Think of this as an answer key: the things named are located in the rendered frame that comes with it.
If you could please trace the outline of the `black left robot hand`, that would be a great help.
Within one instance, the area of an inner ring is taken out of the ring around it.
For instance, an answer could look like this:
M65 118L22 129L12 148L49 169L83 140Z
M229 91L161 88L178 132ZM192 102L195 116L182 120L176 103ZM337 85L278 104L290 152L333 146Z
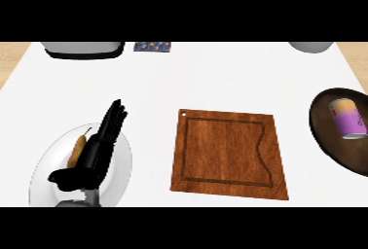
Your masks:
M86 137L76 167L55 170L48 180L64 192L95 190L105 179L114 147L129 112L117 99L107 111L98 132Z

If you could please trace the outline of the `brown wooden cutting board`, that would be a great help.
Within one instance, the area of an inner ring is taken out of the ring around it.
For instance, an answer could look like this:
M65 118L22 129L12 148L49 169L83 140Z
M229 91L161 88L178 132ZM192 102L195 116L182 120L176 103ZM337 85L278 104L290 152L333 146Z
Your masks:
M179 111L172 190L290 198L271 115Z

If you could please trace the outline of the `dark brown pan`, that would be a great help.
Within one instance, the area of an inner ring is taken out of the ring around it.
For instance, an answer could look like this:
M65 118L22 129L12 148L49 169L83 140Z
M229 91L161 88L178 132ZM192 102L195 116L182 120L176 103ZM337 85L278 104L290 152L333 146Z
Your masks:
M309 127L324 153L350 171L368 177L368 136L343 139L337 130L330 103L342 98L350 99L358 107L362 122L368 127L368 95L353 89L325 89L309 108Z

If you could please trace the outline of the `purple and orange can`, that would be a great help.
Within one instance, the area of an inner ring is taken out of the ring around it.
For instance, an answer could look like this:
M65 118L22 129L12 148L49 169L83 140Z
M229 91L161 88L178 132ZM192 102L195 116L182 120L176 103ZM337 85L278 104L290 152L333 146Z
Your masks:
M368 136L367 125L364 123L355 102L342 98L330 104L337 131L343 139L361 139Z

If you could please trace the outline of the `yellow-brown pear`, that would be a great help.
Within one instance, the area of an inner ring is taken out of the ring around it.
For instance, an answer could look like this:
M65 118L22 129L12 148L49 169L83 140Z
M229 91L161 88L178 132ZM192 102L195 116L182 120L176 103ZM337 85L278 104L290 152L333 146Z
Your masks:
M83 150L83 147L86 145L86 134L89 133L90 129L92 129L92 127L86 130L84 134L79 137L76 147L73 150L73 154L71 154L70 159L68 159L68 164L67 164L68 168L73 168L77 165L79 156L81 154L81 150Z

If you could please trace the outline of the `white round plate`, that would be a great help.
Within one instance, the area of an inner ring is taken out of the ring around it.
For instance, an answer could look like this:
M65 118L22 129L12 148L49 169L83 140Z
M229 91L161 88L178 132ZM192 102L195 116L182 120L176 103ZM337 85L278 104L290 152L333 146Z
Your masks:
M39 161L30 187L28 205L53 207L64 200L83 200L84 192L62 192L55 183L48 181L50 173L67 167L79 137L90 137L98 132L101 123L84 124L71 129L50 145ZM99 203L104 207L118 205L132 177L132 148L124 134L120 134L111 158L107 177L99 186Z

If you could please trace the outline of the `grey and black appliance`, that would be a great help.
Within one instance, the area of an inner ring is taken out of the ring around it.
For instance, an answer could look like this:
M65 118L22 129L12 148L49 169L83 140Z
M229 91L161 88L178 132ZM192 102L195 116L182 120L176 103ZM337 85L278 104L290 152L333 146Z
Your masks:
M43 42L46 53L61 59L115 58L124 50L124 42Z

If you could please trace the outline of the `dark blue patterned box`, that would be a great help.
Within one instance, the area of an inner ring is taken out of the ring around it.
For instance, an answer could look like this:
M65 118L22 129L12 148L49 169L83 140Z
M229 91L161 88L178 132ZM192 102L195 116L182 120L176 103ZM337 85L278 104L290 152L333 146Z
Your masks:
M133 50L136 52L160 52L167 53L172 49L170 42L136 42Z

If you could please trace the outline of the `grey round container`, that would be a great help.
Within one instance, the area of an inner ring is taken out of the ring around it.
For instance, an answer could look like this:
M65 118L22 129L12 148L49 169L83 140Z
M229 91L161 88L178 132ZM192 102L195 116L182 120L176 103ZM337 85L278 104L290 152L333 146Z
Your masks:
M333 45L333 42L290 42L290 45L305 53L322 53Z

